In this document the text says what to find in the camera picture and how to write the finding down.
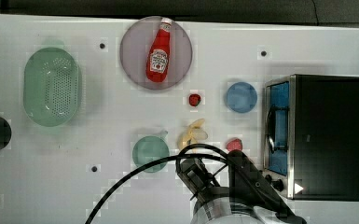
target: bottle label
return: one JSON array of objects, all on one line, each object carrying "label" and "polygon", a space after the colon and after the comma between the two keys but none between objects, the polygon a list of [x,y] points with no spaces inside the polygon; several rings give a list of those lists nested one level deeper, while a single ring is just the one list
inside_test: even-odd
[{"label": "bottle label", "polygon": [[154,49],[150,55],[150,70],[163,73],[168,63],[167,53],[162,49]]},{"label": "bottle label", "polygon": [[164,30],[165,32],[169,33],[171,31],[171,25],[168,23],[161,23],[159,25],[159,29]]}]

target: bottle cap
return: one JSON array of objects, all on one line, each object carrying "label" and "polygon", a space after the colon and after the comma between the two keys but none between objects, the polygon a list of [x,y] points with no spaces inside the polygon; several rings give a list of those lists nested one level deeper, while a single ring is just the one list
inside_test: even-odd
[{"label": "bottle cap", "polygon": [[164,22],[164,23],[168,23],[168,24],[173,24],[173,20],[169,19],[169,18],[162,18],[161,22]]}]

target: oven door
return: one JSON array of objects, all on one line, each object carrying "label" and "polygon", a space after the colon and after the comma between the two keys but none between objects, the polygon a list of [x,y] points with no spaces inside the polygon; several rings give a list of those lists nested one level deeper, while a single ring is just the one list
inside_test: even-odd
[{"label": "oven door", "polygon": [[267,169],[287,176],[289,82],[268,86],[266,119]]}]

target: teal cup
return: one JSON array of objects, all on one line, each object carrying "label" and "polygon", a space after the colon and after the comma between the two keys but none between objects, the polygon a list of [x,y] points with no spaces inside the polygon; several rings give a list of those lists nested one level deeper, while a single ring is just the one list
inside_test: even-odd
[{"label": "teal cup", "polygon": [[[167,132],[161,136],[146,136],[141,138],[133,147],[132,159],[137,167],[143,166],[151,161],[156,161],[170,156],[170,150],[164,141]],[[148,173],[160,171],[167,163],[164,162],[145,170]]]}]

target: green bowl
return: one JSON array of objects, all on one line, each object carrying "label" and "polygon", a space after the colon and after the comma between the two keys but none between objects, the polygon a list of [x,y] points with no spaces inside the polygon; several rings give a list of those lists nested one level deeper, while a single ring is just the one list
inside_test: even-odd
[{"label": "green bowl", "polygon": [[[132,159],[137,167],[143,166],[151,161],[156,161],[170,156],[170,150],[163,139],[156,136],[147,136],[139,140],[132,151]],[[155,173],[160,171],[167,163],[155,165],[145,171]]]},{"label": "green bowl", "polygon": [[53,127],[65,123],[78,108],[79,68],[63,49],[36,52],[25,66],[24,108],[34,122]]}]

